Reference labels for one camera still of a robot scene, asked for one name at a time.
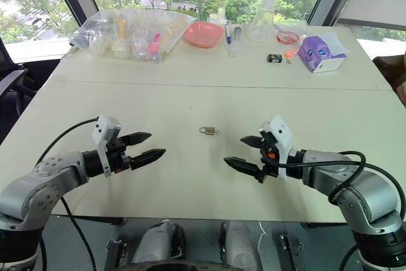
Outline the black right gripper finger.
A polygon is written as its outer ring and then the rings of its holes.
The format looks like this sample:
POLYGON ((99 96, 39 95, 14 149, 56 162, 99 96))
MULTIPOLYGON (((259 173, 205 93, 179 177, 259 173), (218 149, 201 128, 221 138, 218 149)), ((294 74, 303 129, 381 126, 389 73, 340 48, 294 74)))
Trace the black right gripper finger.
POLYGON ((256 149, 260 149, 263 146, 263 138, 259 136, 245 136, 242 137, 240 141, 256 149))
POLYGON ((258 176, 261 173, 261 170, 256 164, 249 163, 245 159, 238 157, 225 157, 223 160, 229 165, 229 167, 233 168, 239 173, 249 176, 258 176))

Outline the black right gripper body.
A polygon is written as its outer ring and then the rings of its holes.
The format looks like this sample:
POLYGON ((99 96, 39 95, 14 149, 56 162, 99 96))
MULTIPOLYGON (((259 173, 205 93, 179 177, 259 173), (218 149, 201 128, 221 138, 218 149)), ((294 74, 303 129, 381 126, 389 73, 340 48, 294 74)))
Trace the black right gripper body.
POLYGON ((277 139, 270 131, 260 129, 259 152, 261 154, 262 170, 258 182, 264 183, 267 176, 278 177, 278 162, 280 159, 277 139))

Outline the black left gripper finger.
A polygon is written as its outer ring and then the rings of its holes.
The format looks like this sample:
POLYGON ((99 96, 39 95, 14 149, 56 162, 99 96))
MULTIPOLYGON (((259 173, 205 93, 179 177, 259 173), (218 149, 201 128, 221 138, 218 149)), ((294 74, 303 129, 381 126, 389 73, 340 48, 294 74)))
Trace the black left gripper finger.
POLYGON ((129 135, 124 135, 120 137, 120 141, 123 146, 134 146, 144 142, 146 139, 152 136, 151 133, 147 132, 135 132, 129 135))
POLYGON ((131 170, 136 170, 138 168, 144 167, 151 164, 161 158, 166 152, 166 149, 152 149, 142 154, 132 157, 130 162, 131 170))

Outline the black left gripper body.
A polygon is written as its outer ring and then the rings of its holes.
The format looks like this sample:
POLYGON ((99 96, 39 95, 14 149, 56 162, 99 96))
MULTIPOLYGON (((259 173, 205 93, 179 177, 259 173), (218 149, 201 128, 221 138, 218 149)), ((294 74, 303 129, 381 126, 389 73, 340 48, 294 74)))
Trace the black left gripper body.
POLYGON ((107 158, 111 172, 120 173, 130 168, 131 158, 125 153, 128 145, 127 136, 118 137, 107 144, 107 158))

